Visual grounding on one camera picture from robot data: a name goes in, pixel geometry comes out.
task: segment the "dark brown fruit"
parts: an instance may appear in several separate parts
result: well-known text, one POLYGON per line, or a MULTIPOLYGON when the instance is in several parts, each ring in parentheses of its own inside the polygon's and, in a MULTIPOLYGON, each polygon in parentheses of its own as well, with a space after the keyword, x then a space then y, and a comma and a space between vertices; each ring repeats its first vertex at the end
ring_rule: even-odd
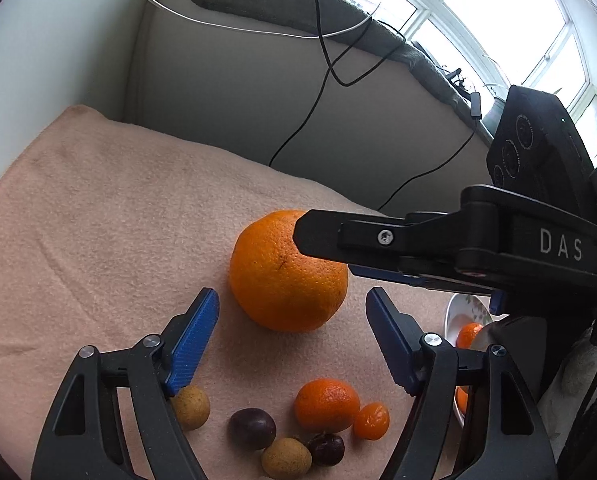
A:
POLYGON ((274 419, 259 408, 237 411, 230 417, 227 430, 239 446, 252 451, 265 449, 276 438, 274 419))
POLYGON ((307 444, 312 453, 312 462, 317 465, 333 466, 343 460, 345 443, 335 434, 317 435, 307 444))

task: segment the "gray fabric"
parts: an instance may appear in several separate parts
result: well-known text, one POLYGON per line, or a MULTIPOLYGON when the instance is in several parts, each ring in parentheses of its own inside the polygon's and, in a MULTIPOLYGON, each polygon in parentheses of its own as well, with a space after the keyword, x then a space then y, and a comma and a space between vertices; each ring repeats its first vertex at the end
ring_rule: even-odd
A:
MULTIPOLYGON (((291 27, 308 34, 317 34, 314 0, 192 0, 192 2, 205 9, 291 27)), ((345 0, 319 0, 319 3, 324 34, 353 27, 367 16, 363 10, 345 0)), ((364 28, 365 26, 361 25, 332 39, 339 43, 351 44, 364 28)), ((356 48, 383 57, 399 43, 402 43, 402 39, 396 33, 382 23, 374 21, 365 36, 356 44, 356 48)), ((467 102, 424 54, 411 44, 405 43, 389 59, 404 63, 430 94, 440 102, 450 105, 467 126, 473 127, 474 122, 467 102)), ((492 137, 481 123, 479 123, 478 133, 489 146, 492 137)))

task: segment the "white cable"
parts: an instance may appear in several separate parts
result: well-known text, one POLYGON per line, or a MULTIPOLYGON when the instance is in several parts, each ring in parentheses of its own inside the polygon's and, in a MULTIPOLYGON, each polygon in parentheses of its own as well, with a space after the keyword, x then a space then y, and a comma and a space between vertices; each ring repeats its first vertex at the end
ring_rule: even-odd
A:
MULTIPOLYGON (((167 6, 164 6, 161 2, 159 2, 157 0, 147 0, 147 1, 149 3, 151 3, 152 5, 158 7, 159 9, 166 10, 167 12, 171 12, 173 15, 178 16, 179 18, 183 18, 184 20, 188 20, 189 22, 198 23, 199 25, 210 25, 210 27, 224 28, 226 30, 235 30, 237 32, 252 32, 254 34, 268 34, 269 36, 283 36, 285 38, 299 38, 301 40, 318 40, 319 39, 318 36, 301 36, 298 34, 286 34, 284 32, 270 32, 267 30, 254 30, 251 28, 230 27, 229 25, 220 25, 219 23, 204 22, 202 20, 196 20, 194 18, 190 18, 189 16, 181 14, 180 12, 176 12, 175 10, 172 10, 167 6)), ((374 9, 370 14, 368 14, 364 20, 362 20, 361 22, 354 25, 354 27, 344 28, 343 30, 339 30, 338 32, 330 32, 329 34, 324 34, 323 37, 331 38, 333 36, 339 36, 340 34, 345 34, 346 32, 354 30, 355 28, 359 28, 361 25, 363 25, 369 19, 371 19, 372 16, 374 16, 374 14, 377 12, 377 10, 379 10, 381 8, 382 3, 383 3, 383 0, 380 0, 379 4, 376 6, 376 9, 374 9)))

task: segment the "orange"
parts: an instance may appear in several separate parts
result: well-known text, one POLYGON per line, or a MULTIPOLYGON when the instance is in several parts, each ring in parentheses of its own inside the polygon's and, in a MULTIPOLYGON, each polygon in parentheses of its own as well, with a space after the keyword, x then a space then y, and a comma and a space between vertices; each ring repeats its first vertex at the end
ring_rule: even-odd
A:
POLYGON ((354 388, 345 381, 317 379, 305 384, 294 400, 294 414, 311 433, 338 433, 349 428, 361 408, 354 388))
POLYGON ((245 228, 232 252, 232 293, 250 318, 271 330, 315 330, 347 294, 345 264, 304 256, 294 245, 294 225, 303 215, 270 213, 245 228))
POLYGON ((465 416, 465 412, 467 412, 467 393, 463 388, 458 387, 456 396, 457 396, 457 406, 461 410, 461 413, 463 414, 463 416, 465 416))
POLYGON ((354 434, 365 440, 378 440, 389 428, 389 412, 382 402, 372 402, 357 413, 354 434))
POLYGON ((472 341, 481 331, 483 325, 480 323, 468 323, 459 332, 457 336, 457 348, 469 348, 472 345, 472 341))

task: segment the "silver screw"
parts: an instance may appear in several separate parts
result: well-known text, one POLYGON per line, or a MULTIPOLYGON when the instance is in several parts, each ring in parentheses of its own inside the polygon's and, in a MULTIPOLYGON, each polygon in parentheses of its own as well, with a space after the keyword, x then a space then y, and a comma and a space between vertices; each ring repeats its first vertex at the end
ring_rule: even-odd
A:
POLYGON ((91 345, 84 346, 82 349, 78 351, 78 355, 81 356, 83 359, 87 359, 88 357, 92 357, 94 355, 95 350, 96 348, 94 348, 91 345))
POLYGON ((425 334, 423 340, 430 346, 438 346, 443 341, 443 339, 441 339, 441 336, 435 333, 425 334))
POLYGON ((154 348, 160 344, 161 338, 156 334, 148 335, 143 339, 143 346, 146 346, 147 348, 154 348))
POLYGON ((492 345, 492 353, 497 357, 503 357, 507 354, 507 350, 501 345, 492 345))
POLYGON ((379 233, 379 236, 377 236, 377 240, 381 245, 390 245, 394 240, 394 233, 387 229, 383 229, 383 231, 379 233))

